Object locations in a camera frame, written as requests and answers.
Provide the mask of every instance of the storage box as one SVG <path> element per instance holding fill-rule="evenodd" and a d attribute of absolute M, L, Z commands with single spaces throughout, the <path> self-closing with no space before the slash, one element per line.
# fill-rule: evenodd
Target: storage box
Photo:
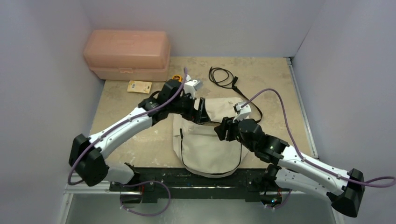
<path fill-rule="evenodd" d="M 84 57 L 101 79 L 161 82 L 168 79 L 170 44 L 165 32 L 95 30 Z"/>

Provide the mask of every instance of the black strap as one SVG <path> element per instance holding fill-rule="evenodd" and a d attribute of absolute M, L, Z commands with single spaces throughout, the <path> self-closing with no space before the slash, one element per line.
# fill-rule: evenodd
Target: black strap
<path fill-rule="evenodd" d="M 221 81 L 217 81 L 217 80 L 214 78 L 214 72 L 215 72 L 215 71 L 218 71 L 218 70 L 224 71 L 224 72 L 227 74 L 227 78 L 225 78 L 225 79 L 223 79 L 223 80 L 221 80 Z M 226 81 L 230 76 L 232 77 L 231 82 L 229 82 L 229 83 L 227 83 L 227 84 L 223 84 L 223 85 L 220 84 L 220 83 Z M 219 67 L 215 67 L 215 68 L 211 67 L 211 68 L 209 69 L 209 80 L 210 80 L 212 83 L 214 83 L 216 86 L 219 86 L 219 87 L 224 88 L 224 89 L 232 89 L 232 90 L 234 90 L 236 93 L 238 93 L 239 95 L 241 95 L 243 98 L 245 98 L 246 100 L 249 100 L 249 98 L 247 98 L 247 97 L 240 91 L 240 89 L 238 89 L 238 87 L 235 85 L 236 82 L 238 81 L 238 77 L 234 76 L 234 75 L 233 75 L 230 71 L 228 71 L 227 69 L 223 69 L 223 68 L 219 68 Z M 254 104 L 253 102 L 251 102 L 251 103 L 253 104 L 253 106 L 255 106 L 255 108 L 257 109 L 257 111 L 258 111 L 259 114 L 260 114 L 260 119 L 256 120 L 256 123 L 259 123 L 259 122 L 261 121 L 261 119 L 262 119 L 262 112 L 261 112 L 261 110 L 259 109 L 259 107 L 256 106 L 256 104 Z"/>

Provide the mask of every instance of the bag pocket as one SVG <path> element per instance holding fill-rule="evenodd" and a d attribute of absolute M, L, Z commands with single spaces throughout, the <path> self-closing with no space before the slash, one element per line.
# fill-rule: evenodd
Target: bag pocket
<path fill-rule="evenodd" d="M 190 171 L 212 176 L 233 172 L 242 161 L 242 144 L 219 141 L 216 133 L 201 132 L 183 134 L 180 128 L 180 158 Z"/>

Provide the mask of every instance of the table surface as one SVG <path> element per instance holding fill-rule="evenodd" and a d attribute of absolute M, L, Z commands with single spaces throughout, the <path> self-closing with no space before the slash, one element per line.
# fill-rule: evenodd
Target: table surface
<path fill-rule="evenodd" d="M 223 89 L 209 81 L 210 67 L 221 67 L 231 71 L 239 80 L 238 88 L 252 97 L 264 88 L 276 89 L 284 102 L 289 126 L 299 149 L 311 155 L 310 145 L 305 131 L 304 119 L 298 102 L 296 90 L 285 58 L 255 57 L 171 57 L 169 77 L 183 74 L 187 67 L 189 75 L 201 79 L 204 86 L 196 97 L 224 98 L 240 97 L 231 89 Z M 216 79 L 222 80 L 226 74 L 216 72 Z M 107 80 L 93 120 L 91 134 L 97 133 L 129 114 L 139 102 L 149 94 L 127 92 L 128 81 Z M 163 83 L 153 83 L 151 92 L 160 90 Z M 291 144 L 287 133 L 279 99 L 273 92 L 266 92 L 257 97 L 254 103 L 263 112 L 260 122 L 265 133 L 274 135 Z M 252 107 L 251 118 L 259 118 L 257 110 Z M 173 116 L 155 126 L 135 135 L 108 158 L 109 162 L 129 162 L 137 167 L 183 167 L 172 147 Z M 266 168 L 267 163 L 260 161 L 250 153 L 245 157 L 240 168 Z"/>

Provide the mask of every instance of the box lid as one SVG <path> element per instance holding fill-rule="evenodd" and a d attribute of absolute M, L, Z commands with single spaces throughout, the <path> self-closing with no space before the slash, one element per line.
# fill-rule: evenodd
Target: box lid
<path fill-rule="evenodd" d="M 85 47 L 90 69 L 163 69 L 170 44 L 165 32 L 95 30 Z"/>

